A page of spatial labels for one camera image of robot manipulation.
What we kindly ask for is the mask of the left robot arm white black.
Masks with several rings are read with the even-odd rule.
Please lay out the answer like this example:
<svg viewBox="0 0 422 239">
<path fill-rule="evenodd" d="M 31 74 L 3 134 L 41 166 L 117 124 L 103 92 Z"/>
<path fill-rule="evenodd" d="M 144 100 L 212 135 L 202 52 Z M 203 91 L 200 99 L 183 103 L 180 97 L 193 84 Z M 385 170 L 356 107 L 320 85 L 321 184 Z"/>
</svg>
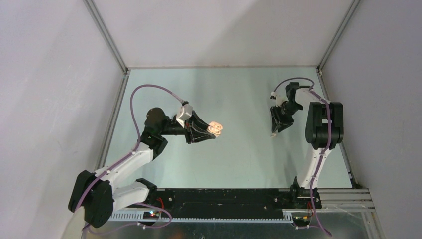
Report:
<svg viewBox="0 0 422 239">
<path fill-rule="evenodd" d="M 161 108 L 152 108 L 146 114 L 144 131 L 134 148 L 126 156 L 110 166 L 95 172 L 82 171 L 76 179 L 68 209 L 75 213 L 83 208 L 85 223 L 99 228 L 111 215 L 127 206 L 141 203 L 152 207 L 157 202 L 157 193 L 147 182 L 137 179 L 128 186 L 122 183 L 136 170 L 156 159 L 167 146 L 167 135 L 182 135 L 186 142 L 198 143 L 216 139 L 223 126 L 217 122 L 201 120 L 190 105 L 181 106 L 172 118 Z"/>
</svg>

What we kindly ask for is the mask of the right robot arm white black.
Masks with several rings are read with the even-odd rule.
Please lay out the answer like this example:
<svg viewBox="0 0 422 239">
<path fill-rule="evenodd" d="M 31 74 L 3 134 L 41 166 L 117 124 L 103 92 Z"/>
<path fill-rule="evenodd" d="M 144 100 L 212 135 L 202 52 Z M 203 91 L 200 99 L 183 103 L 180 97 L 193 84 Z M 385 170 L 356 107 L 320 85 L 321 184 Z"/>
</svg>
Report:
<svg viewBox="0 0 422 239">
<path fill-rule="evenodd" d="M 295 208 L 304 207 L 316 195 L 322 168 L 344 137 L 343 104 L 331 102 L 313 90 L 312 86 L 290 82 L 285 87 L 286 95 L 282 97 L 272 91 L 270 99 L 271 133 L 278 133 L 291 127 L 293 115 L 307 109 L 304 129 L 308 150 L 303 170 L 294 178 L 290 187 L 289 200 Z"/>
</svg>

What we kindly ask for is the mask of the beige earbud charging case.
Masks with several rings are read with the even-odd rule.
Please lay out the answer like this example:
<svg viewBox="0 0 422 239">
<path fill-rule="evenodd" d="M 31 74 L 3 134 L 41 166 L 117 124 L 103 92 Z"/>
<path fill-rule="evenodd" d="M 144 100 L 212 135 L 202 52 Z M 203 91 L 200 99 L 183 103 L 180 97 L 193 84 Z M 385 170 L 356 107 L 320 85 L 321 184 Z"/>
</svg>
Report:
<svg viewBox="0 0 422 239">
<path fill-rule="evenodd" d="M 212 121 L 209 123 L 207 127 L 207 131 L 216 137 L 221 135 L 221 132 L 223 130 L 223 126 L 220 123 L 217 123 L 215 121 Z"/>
</svg>

